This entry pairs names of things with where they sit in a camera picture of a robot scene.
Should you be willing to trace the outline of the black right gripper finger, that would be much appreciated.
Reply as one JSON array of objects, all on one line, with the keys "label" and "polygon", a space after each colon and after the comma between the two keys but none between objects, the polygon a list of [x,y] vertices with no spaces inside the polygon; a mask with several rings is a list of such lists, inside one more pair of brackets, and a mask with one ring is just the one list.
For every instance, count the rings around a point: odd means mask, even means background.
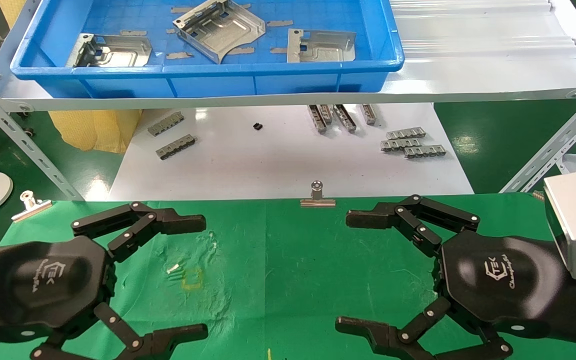
[{"label": "black right gripper finger", "polygon": [[505,360],[514,348],[491,327],[480,327],[477,333],[482,344],[432,354],[419,340],[450,313],[452,303],[445,297],[432,301],[404,328],[388,323],[339,316],[335,328],[339,333],[365,338],[374,354],[398,360]]},{"label": "black right gripper finger", "polygon": [[400,202],[378,202],[371,210],[349,210],[346,214],[346,225],[350,228],[394,228],[425,256],[437,257],[442,239],[425,223],[458,234],[477,231],[480,218],[419,194],[412,194]]}]

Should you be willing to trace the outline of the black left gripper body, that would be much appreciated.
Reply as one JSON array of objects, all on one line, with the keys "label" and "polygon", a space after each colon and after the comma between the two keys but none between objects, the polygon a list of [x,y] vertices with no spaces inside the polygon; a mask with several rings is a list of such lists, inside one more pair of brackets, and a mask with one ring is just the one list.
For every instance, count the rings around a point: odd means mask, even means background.
[{"label": "black left gripper body", "polygon": [[0,343],[79,337],[98,321],[94,308],[109,303],[116,282],[106,250],[84,235],[0,246]]}]

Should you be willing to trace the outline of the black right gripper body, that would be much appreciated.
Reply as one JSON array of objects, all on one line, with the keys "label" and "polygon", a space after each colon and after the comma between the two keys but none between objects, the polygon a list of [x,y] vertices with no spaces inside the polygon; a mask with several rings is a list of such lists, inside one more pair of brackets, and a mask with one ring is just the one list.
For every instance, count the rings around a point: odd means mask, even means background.
[{"label": "black right gripper body", "polygon": [[464,231],[439,249],[439,294],[448,316],[469,333],[493,328],[526,338],[570,329],[563,300],[569,280],[553,241]]}]

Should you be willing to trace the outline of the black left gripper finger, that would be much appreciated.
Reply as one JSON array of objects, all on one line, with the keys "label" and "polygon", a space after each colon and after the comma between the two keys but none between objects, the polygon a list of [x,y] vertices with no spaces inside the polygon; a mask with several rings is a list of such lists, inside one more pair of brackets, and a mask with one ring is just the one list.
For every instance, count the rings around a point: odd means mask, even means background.
[{"label": "black left gripper finger", "polygon": [[[183,343],[204,340],[208,337],[208,326],[204,323],[176,326],[139,336],[108,303],[102,302],[93,309],[94,316],[112,332],[125,346],[116,360],[169,360],[177,346]],[[37,346],[32,360],[88,360],[88,357],[62,350],[66,336],[55,332]]]},{"label": "black left gripper finger", "polygon": [[173,208],[152,208],[142,202],[126,203],[71,224],[75,236],[89,239],[121,231],[107,245],[110,259],[117,263],[128,259],[155,235],[200,233],[206,228],[204,215],[180,215]]}]

